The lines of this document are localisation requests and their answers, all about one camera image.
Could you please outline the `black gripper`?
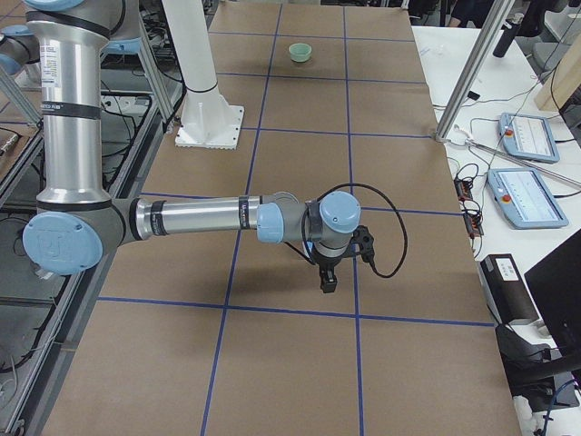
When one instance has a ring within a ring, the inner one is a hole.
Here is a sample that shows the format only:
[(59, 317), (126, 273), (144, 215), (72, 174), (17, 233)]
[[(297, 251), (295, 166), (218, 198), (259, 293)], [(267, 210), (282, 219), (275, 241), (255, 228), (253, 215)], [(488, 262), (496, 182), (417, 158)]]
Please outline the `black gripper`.
[(332, 271), (341, 261), (341, 255), (330, 256), (321, 253), (317, 247), (311, 250), (312, 260), (319, 266), (320, 289), (323, 293), (335, 292), (337, 277)]

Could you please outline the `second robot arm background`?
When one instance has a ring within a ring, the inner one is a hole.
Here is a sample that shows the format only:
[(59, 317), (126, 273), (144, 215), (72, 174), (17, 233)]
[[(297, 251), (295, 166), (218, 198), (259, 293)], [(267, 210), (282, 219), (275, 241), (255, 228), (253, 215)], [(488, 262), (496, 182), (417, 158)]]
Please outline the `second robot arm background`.
[(1, 67), (7, 74), (18, 74), (26, 65), (39, 61), (39, 42), (27, 25), (1, 29)]

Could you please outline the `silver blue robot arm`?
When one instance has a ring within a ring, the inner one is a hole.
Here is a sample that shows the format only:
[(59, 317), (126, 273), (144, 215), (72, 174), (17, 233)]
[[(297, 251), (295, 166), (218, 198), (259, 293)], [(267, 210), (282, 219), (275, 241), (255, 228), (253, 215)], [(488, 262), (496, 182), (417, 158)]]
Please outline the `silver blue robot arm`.
[(105, 191), (101, 55), (108, 45), (141, 48), (137, 2), (30, 1), (26, 20), (40, 46), (46, 177), (23, 235), (34, 263), (71, 275), (153, 236), (252, 229), (264, 243), (302, 242), (321, 289), (335, 290), (334, 269), (353, 255), (361, 230), (359, 202), (349, 193), (332, 189), (306, 203), (289, 193), (168, 203)]

